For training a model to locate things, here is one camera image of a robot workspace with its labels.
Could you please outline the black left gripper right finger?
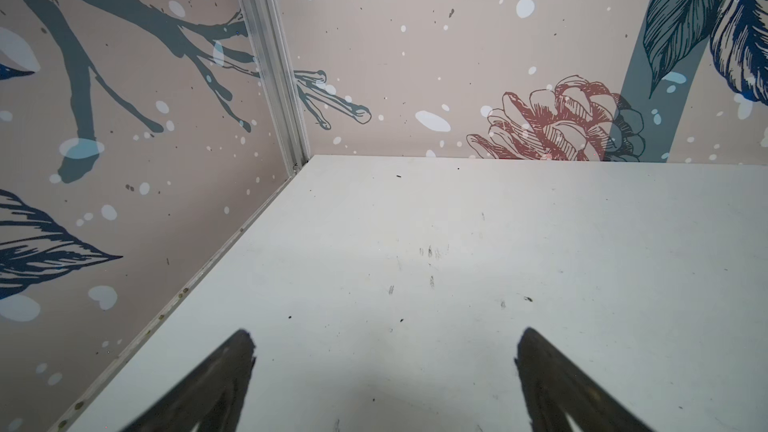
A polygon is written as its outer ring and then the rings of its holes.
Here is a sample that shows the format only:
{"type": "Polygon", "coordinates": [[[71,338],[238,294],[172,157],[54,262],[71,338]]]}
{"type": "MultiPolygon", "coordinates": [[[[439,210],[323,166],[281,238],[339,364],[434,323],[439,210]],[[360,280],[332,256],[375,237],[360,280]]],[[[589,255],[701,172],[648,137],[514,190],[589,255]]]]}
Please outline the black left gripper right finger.
{"type": "Polygon", "coordinates": [[[515,364],[534,431],[650,429],[531,327],[518,342],[515,364]]]}

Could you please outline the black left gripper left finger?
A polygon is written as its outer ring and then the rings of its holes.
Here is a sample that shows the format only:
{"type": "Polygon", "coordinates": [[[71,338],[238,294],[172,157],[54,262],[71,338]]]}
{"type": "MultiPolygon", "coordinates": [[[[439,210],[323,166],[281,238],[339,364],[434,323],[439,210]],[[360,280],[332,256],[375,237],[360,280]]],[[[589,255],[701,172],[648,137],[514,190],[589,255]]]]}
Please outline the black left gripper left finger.
{"type": "Polygon", "coordinates": [[[236,430],[256,363],[255,351],[250,334],[237,330],[124,429],[236,430]]]}

